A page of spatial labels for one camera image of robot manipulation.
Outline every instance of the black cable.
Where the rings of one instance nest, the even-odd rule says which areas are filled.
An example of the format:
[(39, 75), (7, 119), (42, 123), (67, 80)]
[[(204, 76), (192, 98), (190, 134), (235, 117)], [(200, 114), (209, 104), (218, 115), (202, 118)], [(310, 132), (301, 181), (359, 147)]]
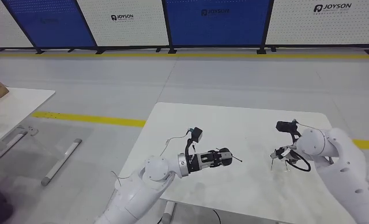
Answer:
[(213, 211), (214, 211), (214, 212), (215, 212), (215, 214), (218, 216), (219, 224), (221, 224), (221, 220), (220, 220), (220, 217), (219, 217), (219, 215), (218, 215), (217, 211), (215, 211), (215, 210), (213, 210)]
[(292, 164), (291, 160), (286, 160), (286, 162), (287, 162), (290, 166), (292, 166), (293, 168), (296, 168), (296, 169), (301, 170), (301, 171), (304, 171), (304, 172), (310, 172), (310, 170), (311, 170), (311, 166), (310, 166), (310, 164), (308, 163), (308, 161), (307, 161), (305, 158), (303, 158), (300, 154), (298, 154), (297, 152), (295, 152), (295, 151), (293, 151), (293, 150), (291, 150), (291, 153), (292, 153), (292, 154), (296, 154), (296, 155), (297, 155), (301, 160), (303, 160), (303, 161), (305, 162), (305, 164), (307, 165), (307, 169), (302, 169), (302, 168), (300, 168), (300, 167), (298, 167), (298, 166), (295, 166), (294, 164)]

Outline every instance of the white panel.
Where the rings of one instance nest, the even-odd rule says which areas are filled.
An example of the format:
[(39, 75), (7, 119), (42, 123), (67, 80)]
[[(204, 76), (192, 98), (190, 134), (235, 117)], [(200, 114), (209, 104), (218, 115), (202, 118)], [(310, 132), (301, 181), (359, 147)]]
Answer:
[(369, 43), (368, 18), (369, 0), (274, 0), (266, 44)]
[(1, 1), (0, 47), (33, 47)]
[(99, 46), (168, 45), (161, 0), (77, 1)]

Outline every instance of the blue panel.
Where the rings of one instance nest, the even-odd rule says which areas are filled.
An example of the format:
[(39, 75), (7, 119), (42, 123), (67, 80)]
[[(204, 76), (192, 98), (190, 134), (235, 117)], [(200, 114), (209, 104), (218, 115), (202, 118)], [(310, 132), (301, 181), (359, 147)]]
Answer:
[(261, 44), (269, 0), (166, 0), (174, 45)]
[(38, 47), (94, 46), (74, 0), (6, 0)]

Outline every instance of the metal bracket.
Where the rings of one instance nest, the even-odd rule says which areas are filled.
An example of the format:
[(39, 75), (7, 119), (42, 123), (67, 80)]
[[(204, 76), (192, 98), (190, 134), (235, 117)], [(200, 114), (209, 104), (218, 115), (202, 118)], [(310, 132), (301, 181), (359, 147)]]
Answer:
[(0, 157), (2, 157), (6, 152), (8, 152), (12, 146), (14, 146), (22, 137), (24, 137), (27, 134), (26, 131), (22, 131), (19, 134), (17, 134), (13, 139), (11, 139), (10, 142), (5, 144), (4, 142), (0, 141), (0, 147), (2, 148), (2, 151), (0, 151)]
[(96, 55), (100, 55), (100, 54), (102, 54), (102, 53), (104, 53), (105, 52), (105, 50), (104, 49), (102, 49), (102, 48), (98, 48), (97, 49), (97, 52), (95, 53)]
[(230, 152), (221, 152), (220, 155), (221, 155), (220, 159), (232, 158), (232, 154)]
[(177, 50), (171, 48), (171, 49), (169, 49), (168, 54), (176, 54), (176, 52), (177, 52)]
[(38, 48), (36, 49), (36, 51), (37, 51), (37, 52), (35, 53), (36, 55), (41, 55), (42, 53), (44, 53), (44, 52), (45, 52), (45, 51), (42, 51), (41, 49), (38, 49)]
[(27, 127), (27, 129), (28, 129), (29, 134), (30, 134), (32, 137), (36, 136), (36, 134), (38, 134), (38, 133), (39, 133), (39, 130), (38, 130), (38, 129), (36, 129), (36, 128), (34, 128), (34, 127), (32, 127), (32, 126)]
[(258, 55), (265, 55), (265, 54), (266, 54), (266, 51), (265, 51), (265, 49), (264, 49), (264, 48), (261, 48), (261, 49), (256, 50), (256, 53), (257, 53)]

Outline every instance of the pegboard panel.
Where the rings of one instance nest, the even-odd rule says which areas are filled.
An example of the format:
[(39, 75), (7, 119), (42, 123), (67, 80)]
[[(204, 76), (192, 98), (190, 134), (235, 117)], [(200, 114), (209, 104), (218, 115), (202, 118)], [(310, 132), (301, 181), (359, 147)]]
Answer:
[(1, 1), (0, 47), (32, 47), (30, 41)]
[(266, 44), (368, 44), (369, 0), (274, 0)]
[(77, 0), (99, 46), (168, 45), (161, 0)]
[(75, 0), (5, 1), (36, 46), (94, 46)]
[(261, 44), (269, 0), (166, 0), (174, 45)]

